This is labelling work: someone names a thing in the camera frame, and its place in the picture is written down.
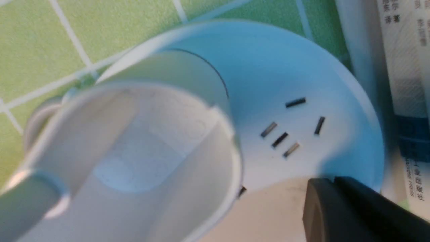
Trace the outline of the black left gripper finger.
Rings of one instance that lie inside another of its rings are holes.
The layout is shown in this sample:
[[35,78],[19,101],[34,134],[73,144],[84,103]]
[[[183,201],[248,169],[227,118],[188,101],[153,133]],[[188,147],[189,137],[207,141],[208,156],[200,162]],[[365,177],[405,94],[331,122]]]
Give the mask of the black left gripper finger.
[[307,242],[428,242],[430,225],[351,177],[312,178],[303,212]]

